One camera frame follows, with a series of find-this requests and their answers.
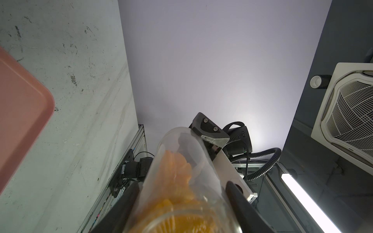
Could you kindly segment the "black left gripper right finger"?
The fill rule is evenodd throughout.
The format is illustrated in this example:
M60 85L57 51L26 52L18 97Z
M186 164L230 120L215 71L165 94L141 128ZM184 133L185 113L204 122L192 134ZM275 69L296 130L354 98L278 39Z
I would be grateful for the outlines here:
M227 182L225 192L243 233L275 233L233 182Z

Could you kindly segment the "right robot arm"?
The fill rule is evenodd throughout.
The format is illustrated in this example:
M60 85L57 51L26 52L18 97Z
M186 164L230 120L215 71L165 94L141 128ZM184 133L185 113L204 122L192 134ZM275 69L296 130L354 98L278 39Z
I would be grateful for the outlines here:
M220 128L200 112L189 128L202 139L211 160L214 160L220 151L229 159L253 151L248 129L243 122L232 122Z

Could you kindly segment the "clear plastic cookie jar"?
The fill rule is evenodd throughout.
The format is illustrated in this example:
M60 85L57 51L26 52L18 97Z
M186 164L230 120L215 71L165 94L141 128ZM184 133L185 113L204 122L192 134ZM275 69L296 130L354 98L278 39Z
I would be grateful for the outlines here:
M190 128L162 138L124 232L241 232L203 141Z

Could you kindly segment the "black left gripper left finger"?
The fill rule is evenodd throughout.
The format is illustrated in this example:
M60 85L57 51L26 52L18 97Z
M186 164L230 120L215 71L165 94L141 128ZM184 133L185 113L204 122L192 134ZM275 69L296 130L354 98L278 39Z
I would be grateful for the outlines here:
M92 233L122 233L140 193L138 182L131 184Z

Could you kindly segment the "orange cookies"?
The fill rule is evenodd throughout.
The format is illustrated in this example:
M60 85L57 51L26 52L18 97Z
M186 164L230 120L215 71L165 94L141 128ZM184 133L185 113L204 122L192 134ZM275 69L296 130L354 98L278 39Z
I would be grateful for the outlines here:
M178 152L166 150L155 176L151 200L137 215L132 233L214 233L218 226L211 214L176 214L200 207L202 202L189 186L192 167Z

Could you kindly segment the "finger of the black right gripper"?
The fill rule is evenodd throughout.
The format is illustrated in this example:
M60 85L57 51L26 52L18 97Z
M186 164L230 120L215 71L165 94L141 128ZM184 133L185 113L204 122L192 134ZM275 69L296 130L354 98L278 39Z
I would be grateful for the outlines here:
M223 148L230 140L229 135L202 112L193 119L190 129L203 141L218 148Z

